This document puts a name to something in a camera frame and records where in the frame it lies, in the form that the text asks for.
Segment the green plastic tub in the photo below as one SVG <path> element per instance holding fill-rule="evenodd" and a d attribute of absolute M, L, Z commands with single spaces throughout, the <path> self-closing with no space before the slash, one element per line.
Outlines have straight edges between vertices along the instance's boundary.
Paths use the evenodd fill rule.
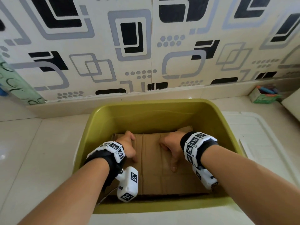
<path fill-rule="evenodd" d="M 76 155 L 73 172 L 82 167 L 88 153 L 114 133 L 130 130 L 137 134 L 176 131 L 193 126 L 218 139 L 227 149 L 243 155 L 229 125 L 220 110 L 204 99 L 153 100 L 121 102 L 96 108 L 84 129 Z M 177 196 L 162 199 L 139 199 L 130 203 L 106 201 L 95 207 L 94 214 L 161 212 L 205 208 L 233 203 L 223 191 L 209 195 Z"/>

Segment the black wrist strap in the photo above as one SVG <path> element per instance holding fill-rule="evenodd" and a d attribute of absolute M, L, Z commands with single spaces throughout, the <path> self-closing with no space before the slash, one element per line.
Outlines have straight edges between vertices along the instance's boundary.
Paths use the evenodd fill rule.
<path fill-rule="evenodd" d="M 185 134 L 181 140 L 180 140 L 180 146 L 182 148 L 182 150 L 184 149 L 184 146 L 185 146 L 185 142 L 189 139 L 189 137 L 196 133 L 195 131 L 192 131 L 192 132 L 188 132 L 187 134 Z M 197 162 L 198 162 L 198 166 L 202 166 L 202 163 L 201 163 L 201 157 L 202 157 L 202 154 L 205 152 L 206 149 L 208 149 L 210 146 L 212 145 L 218 145 L 218 143 L 216 141 L 214 141 L 213 139 L 209 139 L 209 140 L 206 140 L 204 141 L 200 147 L 198 148 L 198 151 L 197 151 L 197 155 L 196 155 L 196 159 L 197 159 Z"/>
<path fill-rule="evenodd" d="M 121 172 L 123 169 L 124 163 L 127 159 L 125 156 L 120 163 L 117 163 L 114 157 L 114 154 L 107 151 L 107 150 L 101 150 L 101 151 L 95 151 L 92 155 L 90 155 L 84 164 L 87 164 L 89 161 L 92 161 L 93 159 L 96 158 L 103 158 L 107 161 L 109 167 L 110 167 L 110 172 L 107 176 L 107 179 L 104 182 L 102 191 L 105 191 L 107 186 L 110 186 L 112 181 L 118 176 L 118 174 Z"/>

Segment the wire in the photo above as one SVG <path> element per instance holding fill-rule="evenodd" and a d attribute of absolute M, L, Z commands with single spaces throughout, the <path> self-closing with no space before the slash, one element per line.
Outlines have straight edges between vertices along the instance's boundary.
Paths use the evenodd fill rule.
<path fill-rule="evenodd" d="M 101 204 L 101 202 L 104 201 L 104 199 L 105 199 L 108 195 L 110 195 L 113 191 L 115 191 L 115 190 L 118 189 L 118 188 L 119 188 L 119 186 L 116 187 L 116 188 L 114 188 L 114 189 L 113 189 L 112 191 L 110 191 L 108 194 L 106 194 L 105 197 L 103 197 L 102 200 L 101 200 L 98 204 L 96 204 L 96 205 Z"/>

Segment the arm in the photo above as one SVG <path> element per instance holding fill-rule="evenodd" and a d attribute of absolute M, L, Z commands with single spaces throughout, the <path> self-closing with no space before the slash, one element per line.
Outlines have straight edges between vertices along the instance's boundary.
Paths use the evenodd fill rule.
<path fill-rule="evenodd" d="M 174 132 L 160 139 L 172 152 L 172 171 L 183 153 L 184 135 Z M 219 145 L 207 148 L 201 163 L 255 224 L 299 223 L 300 190 L 270 170 Z"/>
<path fill-rule="evenodd" d="M 128 158 L 135 159 L 131 140 L 134 136 L 127 131 L 117 142 L 123 145 Z M 18 225 L 87 224 L 109 171 L 105 159 L 93 159 L 46 197 Z"/>

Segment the cardboard box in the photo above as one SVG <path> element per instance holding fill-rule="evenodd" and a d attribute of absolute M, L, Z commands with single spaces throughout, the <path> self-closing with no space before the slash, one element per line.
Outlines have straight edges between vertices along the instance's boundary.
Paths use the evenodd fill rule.
<path fill-rule="evenodd" d="M 258 88 L 254 88 L 254 90 L 250 93 L 249 98 L 252 103 L 264 103 L 270 104 L 274 102 L 277 98 L 281 98 L 280 94 L 261 94 Z"/>
<path fill-rule="evenodd" d="M 192 127 L 179 129 L 190 132 Z M 139 195 L 188 195 L 196 193 L 209 193 L 202 185 L 192 170 L 192 165 L 187 162 L 182 154 L 178 162 L 177 172 L 170 169 L 171 151 L 163 150 L 158 140 L 168 133 L 134 134 L 133 147 L 137 151 L 138 162 L 127 159 L 124 168 L 133 166 L 139 172 Z M 114 134 L 112 140 L 117 140 L 122 134 Z M 107 187 L 109 193 L 118 186 L 118 181 Z"/>

